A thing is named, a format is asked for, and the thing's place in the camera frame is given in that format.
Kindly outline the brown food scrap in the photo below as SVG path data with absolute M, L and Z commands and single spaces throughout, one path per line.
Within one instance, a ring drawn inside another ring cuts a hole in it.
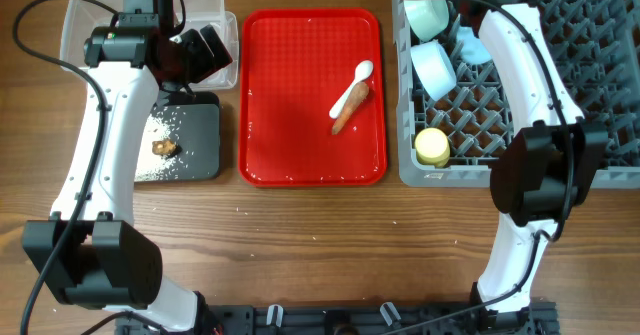
M 180 151 L 180 146 L 170 140 L 158 140 L 152 142 L 152 153 L 161 157 L 172 157 Z

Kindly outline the white rice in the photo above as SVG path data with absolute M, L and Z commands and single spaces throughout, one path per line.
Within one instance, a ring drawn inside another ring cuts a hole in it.
M 156 141 L 171 140 L 178 144 L 182 121 L 177 117 L 169 118 L 149 116 L 142 136 L 138 155 L 135 182 L 154 182 L 177 180 L 179 173 L 188 168 L 178 153 L 171 156 L 158 155 L 153 152 Z

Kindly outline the white plastic spoon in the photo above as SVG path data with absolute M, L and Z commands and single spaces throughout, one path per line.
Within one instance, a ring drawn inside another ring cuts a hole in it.
M 329 116 L 332 119 L 338 118 L 344 104 L 346 103 L 355 85 L 369 78 L 373 70 L 374 70 L 374 64 L 370 60 L 364 60 L 356 66 L 353 81 L 329 110 Z

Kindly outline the green bowl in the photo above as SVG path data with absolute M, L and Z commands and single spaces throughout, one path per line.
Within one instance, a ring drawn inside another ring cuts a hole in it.
M 409 25 L 423 42 L 429 42 L 449 24 L 449 10 L 445 0 L 404 0 Z

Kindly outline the small light blue bowl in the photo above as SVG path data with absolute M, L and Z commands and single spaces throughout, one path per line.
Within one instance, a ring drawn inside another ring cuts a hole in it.
M 456 85 L 456 74 L 442 45 L 431 41 L 413 46 L 410 55 L 414 70 L 429 97 L 439 101 Z

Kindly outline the yellow cup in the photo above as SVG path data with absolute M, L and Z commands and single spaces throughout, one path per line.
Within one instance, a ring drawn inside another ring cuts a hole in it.
M 417 160 L 423 165 L 444 167 L 450 158 L 450 145 L 446 134 L 437 128 L 421 130 L 415 137 Z

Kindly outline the large light blue plate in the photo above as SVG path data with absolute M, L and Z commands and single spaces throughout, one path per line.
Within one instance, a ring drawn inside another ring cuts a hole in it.
M 456 43 L 461 46 L 462 60 L 470 65 L 482 65 L 492 60 L 483 43 L 474 35 L 471 27 L 460 27 L 456 34 Z

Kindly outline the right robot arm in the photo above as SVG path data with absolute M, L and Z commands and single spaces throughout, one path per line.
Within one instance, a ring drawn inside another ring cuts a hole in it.
M 492 165 L 499 225 L 471 301 L 481 332 L 514 332 L 532 320 L 530 288 L 548 244 L 582 204 L 608 135 L 589 123 L 562 82 L 544 39 L 537 0 L 476 0 L 476 35 L 507 97 L 514 137 Z

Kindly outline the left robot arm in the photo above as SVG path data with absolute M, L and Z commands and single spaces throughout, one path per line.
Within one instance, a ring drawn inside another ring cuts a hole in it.
M 162 334 L 220 334 L 204 296 L 163 273 L 159 247 L 134 226 L 133 188 L 146 121 L 159 98 L 176 100 L 207 149 L 201 173 L 219 170 L 220 108 L 192 85 L 230 56 L 211 28 L 187 30 L 184 0 L 123 0 L 94 29 L 76 74 L 87 101 L 68 177 L 47 220 L 25 225 L 22 246 L 65 305 L 105 310 Z

